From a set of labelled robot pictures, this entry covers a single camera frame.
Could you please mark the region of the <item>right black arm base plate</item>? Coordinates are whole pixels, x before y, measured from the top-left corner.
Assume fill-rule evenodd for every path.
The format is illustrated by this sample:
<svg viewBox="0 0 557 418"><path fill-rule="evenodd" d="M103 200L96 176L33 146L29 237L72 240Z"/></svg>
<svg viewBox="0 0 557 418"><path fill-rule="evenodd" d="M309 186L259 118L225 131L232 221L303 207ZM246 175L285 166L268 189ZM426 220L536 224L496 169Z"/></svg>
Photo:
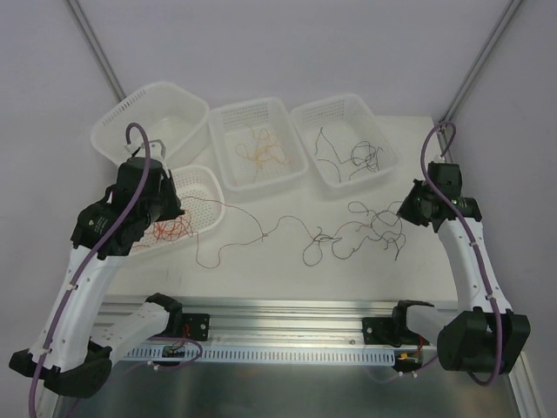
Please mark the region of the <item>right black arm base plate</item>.
<svg viewBox="0 0 557 418"><path fill-rule="evenodd" d="M363 340L366 345L419 345L419 336L392 317L365 317L361 321Z"/></svg>

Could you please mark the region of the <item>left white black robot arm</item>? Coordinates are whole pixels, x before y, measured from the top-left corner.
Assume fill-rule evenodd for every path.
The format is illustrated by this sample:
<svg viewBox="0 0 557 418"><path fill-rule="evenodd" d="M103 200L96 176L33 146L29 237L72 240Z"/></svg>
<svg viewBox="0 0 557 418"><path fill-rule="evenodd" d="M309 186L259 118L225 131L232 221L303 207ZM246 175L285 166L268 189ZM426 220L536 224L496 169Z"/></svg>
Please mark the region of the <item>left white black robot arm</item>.
<svg viewBox="0 0 557 418"><path fill-rule="evenodd" d="M105 195L77 218L64 285L38 340L15 352L9 367L42 381L55 394L93 396L112 367L144 340L173 339L183 328L182 305L155 293L130 317L104 331L93 323L131 248L157 221L184 214L171 172L156 159L131 157Z"/></svg>

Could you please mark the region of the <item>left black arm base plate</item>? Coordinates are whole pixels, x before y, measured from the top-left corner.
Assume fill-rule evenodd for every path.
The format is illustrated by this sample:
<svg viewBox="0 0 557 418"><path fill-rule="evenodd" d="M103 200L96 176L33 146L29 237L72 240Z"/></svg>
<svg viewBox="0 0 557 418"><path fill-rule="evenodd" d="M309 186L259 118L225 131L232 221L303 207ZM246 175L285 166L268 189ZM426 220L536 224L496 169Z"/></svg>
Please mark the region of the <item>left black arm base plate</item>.
<svg viewBox="0 0 557 418"><path fill-rule="evenodd" d="M195 341L207 341L210 325L211 316L208 313L182 313L176 336Z"/></svg>

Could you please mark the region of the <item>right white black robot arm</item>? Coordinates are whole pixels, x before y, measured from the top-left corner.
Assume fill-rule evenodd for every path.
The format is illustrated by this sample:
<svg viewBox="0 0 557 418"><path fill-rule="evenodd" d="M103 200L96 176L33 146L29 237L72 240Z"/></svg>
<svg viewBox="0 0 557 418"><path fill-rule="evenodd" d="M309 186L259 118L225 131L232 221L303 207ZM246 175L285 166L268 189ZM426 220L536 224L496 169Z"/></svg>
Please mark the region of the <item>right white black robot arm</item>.
<svg viewBox="0 0 557 418"><path fill-rule="evenodd" d="M531 332L515 313L495 277L475 199L462 196L456 164L431 162L397 214L415 226L431 227L445 249L458 297L458 312L444 320L434 304L401 300L393 309L392 337L403 344L419 336L437 348L440 365L473 378L494 379L513 369Z"/></svg>

